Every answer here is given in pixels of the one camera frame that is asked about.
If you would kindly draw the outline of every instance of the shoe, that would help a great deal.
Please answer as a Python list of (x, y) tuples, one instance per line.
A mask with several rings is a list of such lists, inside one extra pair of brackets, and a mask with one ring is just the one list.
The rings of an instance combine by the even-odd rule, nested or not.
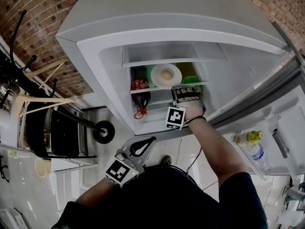
[(166, 155), (162, 158), (160, 165), (170, 166), (172, 164), (172, 158), (169, 155)]

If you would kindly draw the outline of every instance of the brown egg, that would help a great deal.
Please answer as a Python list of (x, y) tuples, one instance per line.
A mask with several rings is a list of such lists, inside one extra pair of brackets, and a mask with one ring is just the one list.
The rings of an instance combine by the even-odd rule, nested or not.
[(173, 74), (171, 72), (169, 72), (168, 70), (161, 71), (161, 76), (168, 81), (173, 78)]

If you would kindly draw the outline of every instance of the refrigerator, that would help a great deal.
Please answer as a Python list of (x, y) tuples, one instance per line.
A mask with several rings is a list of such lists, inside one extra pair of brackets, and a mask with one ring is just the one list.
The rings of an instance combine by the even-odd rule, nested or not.
[[(191, 134), (166, 128), (171, 90), (150, 91), (147, 116), (134, 118), (131, 68), (191, 62), (203, 88), (205, 117), (229, 140), (252, 173), (305, 172), (303, 55), (250, 0), (78, 0), (56, 39), (77, 70), (134, 135), (158, 140)], [(277, 71), (291, 50), (296, 57)], [(263, 131), (269, 168), (234, 142)], [(281, 143), (274, 137), (280, 136)]]

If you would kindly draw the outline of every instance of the black shirt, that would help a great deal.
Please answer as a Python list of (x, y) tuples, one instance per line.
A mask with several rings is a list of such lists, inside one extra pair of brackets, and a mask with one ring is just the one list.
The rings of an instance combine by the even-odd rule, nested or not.
[(267, 229), (266, 215), (248, 173), (228, 178), (219, 203), (173, 167), (147, 167), (98, 209), (69, 202), (55, 228), (169, 227)]

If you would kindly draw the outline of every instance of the brick wall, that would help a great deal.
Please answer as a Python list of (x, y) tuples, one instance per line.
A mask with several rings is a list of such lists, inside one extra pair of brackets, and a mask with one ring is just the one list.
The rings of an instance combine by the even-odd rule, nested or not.
[[(7, 44), (20, 17), (26, 14), (15, 42), (14, 52), (26, 63), (32, 54), (37, 61), (31, 69), (39, 69), (66, 57), (55, 39), (55, 34), (77, 0), (0, 0), (0, 35)], [(277, 21), (300, 49), (305, 49), (305, 0), (251, 0), (270, 20)], [(71, 62), (56, 72), (47, 82), (52, 85), (58, 79), (57, 91), (63, 96), (74, 96), (92, 92)]]

